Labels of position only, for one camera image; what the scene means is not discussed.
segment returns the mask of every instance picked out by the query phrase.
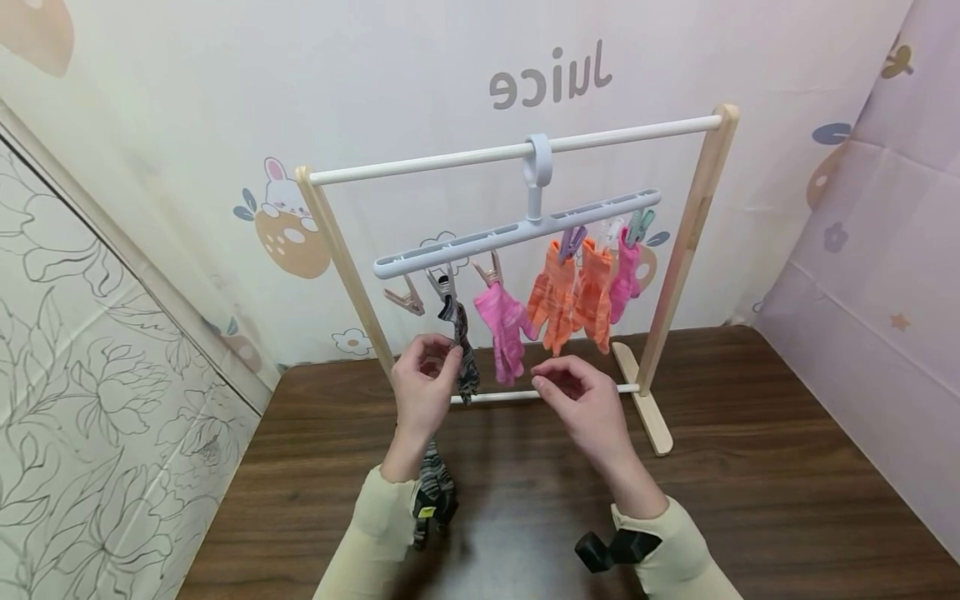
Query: star illustration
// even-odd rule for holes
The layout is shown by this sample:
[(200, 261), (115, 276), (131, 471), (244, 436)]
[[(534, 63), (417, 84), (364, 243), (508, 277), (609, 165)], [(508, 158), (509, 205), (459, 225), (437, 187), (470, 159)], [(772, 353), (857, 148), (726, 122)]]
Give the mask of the star illustration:
[(906, 328), (912, 325), (909, 321), (906, 320), (906, 317), (903, 316), (903, 313), (897, 313), (896, 315), (890, 315), (890, 326), (894, 329), (899, 329), (900, 331), (906, 331)]

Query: orange glove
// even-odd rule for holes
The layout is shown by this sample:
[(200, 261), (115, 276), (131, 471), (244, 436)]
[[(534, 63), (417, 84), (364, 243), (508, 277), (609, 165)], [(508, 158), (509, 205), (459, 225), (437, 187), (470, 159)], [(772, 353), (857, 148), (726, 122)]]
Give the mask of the orange glove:
[(573, 290), (573, 330), (587, 331), (604, 354), (610, 352), (610, 279), (613, 255), (606, 248), (596, 250), (596, 242), (584, 240), (584, 266), (580, 268)]
[(534, 291), (527, 302), (527, 316), (540, 335), (540, 328), (547, 323), (543, 347), (560, 356), (560, 348), (570, 339), (570, 310), (573, 307), (573, 279), (576, 267), (573, 257), (560, 263), (560, 242), (553, 240), (546, 251), (543, 271), (534, 281)]

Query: beige sleeve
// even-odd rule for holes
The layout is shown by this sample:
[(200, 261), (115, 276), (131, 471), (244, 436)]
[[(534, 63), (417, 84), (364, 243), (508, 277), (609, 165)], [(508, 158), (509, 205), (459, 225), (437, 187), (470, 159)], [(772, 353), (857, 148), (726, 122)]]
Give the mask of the beige sleeve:
[(419, 481), (388, 483), (380, 467), (367, 475), (344, 538), (313, 600), (389, 598), (396, 573), (414, 540)]
[(650, 600), (743, 600), (713, 561), (693, 519), (679, 502), (668, 500), (665, 513), (646, 520), (624, 516), (612, 505), (617, 529), (642, 531), (662, 540), (635, 567)]

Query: wrist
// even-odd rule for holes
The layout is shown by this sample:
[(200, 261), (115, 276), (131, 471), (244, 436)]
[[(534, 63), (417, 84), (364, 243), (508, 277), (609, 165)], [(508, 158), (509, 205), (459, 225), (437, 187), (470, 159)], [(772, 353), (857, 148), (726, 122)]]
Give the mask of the wrist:
[(391, 483), (418, 479), (428, 442), (428, 437), (410, 435), (398, 429), (380, 466), (380, 474)]
[(617, 510), (624, 516), (657, 518), (669, 507), (660, 486), (633, 451), (629, 457), (607, 463), (600, 474), (607, 482)]

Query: purple clothespin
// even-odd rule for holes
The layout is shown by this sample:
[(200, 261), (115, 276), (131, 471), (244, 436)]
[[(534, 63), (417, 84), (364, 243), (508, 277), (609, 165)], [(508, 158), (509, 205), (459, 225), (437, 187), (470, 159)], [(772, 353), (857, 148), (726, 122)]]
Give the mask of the purple clothespin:
[(565, 260), (576, 254), (586, 239), (587, 228), (584, 226), (566, 229), (564, 237), (560, 239), (560, 264), (564, 264)]

